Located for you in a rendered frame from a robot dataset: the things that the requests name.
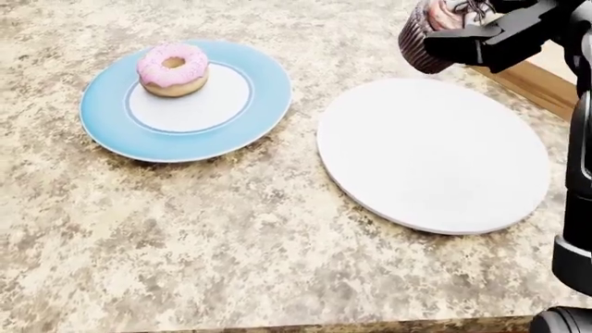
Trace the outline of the wooden trim strip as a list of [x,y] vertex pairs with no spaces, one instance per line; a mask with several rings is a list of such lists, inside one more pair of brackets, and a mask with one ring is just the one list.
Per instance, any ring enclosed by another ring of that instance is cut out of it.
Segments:
[[570,121],[578,102],[576,77],[564,63],[563,56],[561,46],[548,42],[537,55],[498,74],[488,68],[473,67],[473,70]]

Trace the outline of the blue rimmed white plate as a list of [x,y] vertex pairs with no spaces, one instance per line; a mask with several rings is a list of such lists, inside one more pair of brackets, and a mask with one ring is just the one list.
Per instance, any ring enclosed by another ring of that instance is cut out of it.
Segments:
[[234,152],[264,137],[291,102],[287,71],[240,43],[193,40],[210,60],[209,80],[195,93],[163,98],[138,82],[146,52],[121,57],[87,86],[80,122],[105,149],[152,163],[185,163]]

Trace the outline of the chocolate cupcake with pink frosting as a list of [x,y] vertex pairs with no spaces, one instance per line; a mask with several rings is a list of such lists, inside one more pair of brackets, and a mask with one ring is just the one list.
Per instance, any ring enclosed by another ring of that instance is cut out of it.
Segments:
[[424,39],[430,32],[482,26],[495,16],[488,0],[421,0],[398,38],[404,59],[424,74],[438,74],[452,63],[428,54]]

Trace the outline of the pink frosted sprinkle donut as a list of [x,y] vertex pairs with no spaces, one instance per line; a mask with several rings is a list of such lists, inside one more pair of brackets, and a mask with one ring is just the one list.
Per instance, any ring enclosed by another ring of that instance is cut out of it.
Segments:
[[209,60],[198,46],[164,43],[153,47],[137,63],[140,85],[149,93],[181,97],[199,91],[209,77]]

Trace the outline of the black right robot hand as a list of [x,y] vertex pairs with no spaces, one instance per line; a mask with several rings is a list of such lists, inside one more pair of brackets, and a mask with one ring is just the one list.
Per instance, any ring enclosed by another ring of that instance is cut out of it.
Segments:
[[431,32],[429,55],[496,74],[541,52],[547,41],[565,50],[576,75],[592,70],[592,0],[494,0],[504,16],[483,27]]

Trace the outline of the white round tray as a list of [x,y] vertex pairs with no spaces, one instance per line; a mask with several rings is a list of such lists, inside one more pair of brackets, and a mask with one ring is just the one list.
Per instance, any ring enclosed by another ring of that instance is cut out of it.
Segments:
[[359,85],[319,118],[318,152],[355,202],[402,226],[442,235],[505,229],[537,209],[549,158],[505,105],[438,80]]

